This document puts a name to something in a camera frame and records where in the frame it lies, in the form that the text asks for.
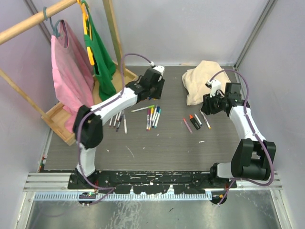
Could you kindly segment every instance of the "clothes rack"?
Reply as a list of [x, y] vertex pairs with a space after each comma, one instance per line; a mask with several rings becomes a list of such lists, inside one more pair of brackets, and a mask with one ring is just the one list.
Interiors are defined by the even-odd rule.
[[[61, 0], [55, 3], [52, 6], [49, 6], [46, 9], [46, 15], [48, 18], [51, 16], [61, 12], [62, 10], [68, 8], [69, 6], [77, 3], [77, 0]], [[115, 50], [115, 55], [118, 62], [115, 62], [117, 66], [116, 73], [113, 75], [112, 83], [116, 89], [116, 91], [120, 91], [122, 89], [122, 81], [120, 75], [120, 63], [122, 59], [122, 46], [119, 37], [118, 27], [116, 23], [116, 18], [113, 10], [112, 0], [103, 0], [107, 22], [109, 26], [109, 30], [112, 37], [112, 43]], [[13, 39], [19, 34], [29, 30], [30, 28], [38, 25], [43, 22], [45, 17], [43, 12], [38, 12], [33, 16], [19, 22], [18, 24], [8, 28], [5, 31], [0, 33], [0, 45]], [[123, 66], [125, 83], [133, 81], [137, 78], [136, 74], [131, 71], [125, 69], [125, 65]], [[63, 110], [63, 104], [61, 102], [57, 103], [53, 108], [49, 111], [44, 112], [28, 95], [0, 68], [0, 76], [16, 91], [18, 92], [35, 110], [37, 110], [41, 114], [41, 118], [46, 122], [46, 124], [68, 145], [72, 145], [75, 142], [74, 134], [70, 133], [65, 127], [65, 121], [70, 117], [70, 114]], [[99, 95], [99, 83], [95, 80], [94, 89], [93, 89], [93, 100], [94, 104], [98, 104], [101, 102]]]

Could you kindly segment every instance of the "orange marker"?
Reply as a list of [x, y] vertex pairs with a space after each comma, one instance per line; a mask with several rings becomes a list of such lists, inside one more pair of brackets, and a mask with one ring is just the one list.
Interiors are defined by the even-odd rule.
[[199, 126], [197, 120], [193, 116], [191, 116], [191, 115], [190, 115], [190, 121], [195, 126], [196, 130], [200, 129], [200, 126]]

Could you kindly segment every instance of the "green marker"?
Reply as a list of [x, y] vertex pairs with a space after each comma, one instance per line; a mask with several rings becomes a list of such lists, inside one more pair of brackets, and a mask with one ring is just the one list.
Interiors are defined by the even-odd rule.
[[152, 107], [154, 107], [154, 105], [142, 107], [140, 109], [133, 110], [132, 112], [141, 111], [141, 110], [145, 110], [145, 109], [152, 108]]

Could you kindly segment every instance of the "wooden tray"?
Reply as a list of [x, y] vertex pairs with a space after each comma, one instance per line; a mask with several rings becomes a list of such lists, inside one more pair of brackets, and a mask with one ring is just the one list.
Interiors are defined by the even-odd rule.
[[[125, 84], [127, 84], [130, 81], [135, 80], [137, 78], [137, 75], [126, 69], [124, 77], [125, 77]], [[117, 70], [113, 75], [112, 83], [117, 92], [119, 92], [122, 89], [122, 80], [121, 80], [121, 74], [118, 70], [118, 65], [117, 65]], [[92, 93], [94, 104], [99, 104], [102, 102], [99, 97], [99, 85], [100, 84], [97, 81], [97, 79], [94, 78], [94, 89]], [[65, 122], [68, 120], [71, 114], [66, 112], [63, 109], [63, 106], [64, 105], [61, 102], [59, 102], [46, 113], [51, 118], [52, 122], [50, 122], [50, 120], [48, 120], [44, 116], [42, 116], [41, 118], [65, 143], [71, 146], [75, 142], [74, 133], [70, 133], [64, 126]]]

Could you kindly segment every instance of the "yellow hanger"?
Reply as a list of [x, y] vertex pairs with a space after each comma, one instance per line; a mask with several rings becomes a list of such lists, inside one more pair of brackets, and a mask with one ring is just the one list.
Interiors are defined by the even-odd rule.
[[[80, 0], [77, 0], [77, 3], [79, 3], [79, 5], [81, 7], [82, 25], [83, 25], [83, 28], [84, 28], [84, 34], [87, 35], [88, 34], [88, 29], [87, 29], [86, 21], [89, 19], [89, 16], [86, 12], [86, 6], [85, 6], [85, 3], [81, 4]], [[91, 29], [90, 23], [89, 23], [89, 36], [90, 36], [90, 39], [92, 41], [92, 29]], [[92, 52], [90, 47], [87, 47], [87, 53], [88, 53], [88, 58], [89, 58], [90, 64], [94, 65], [93, 52]]]

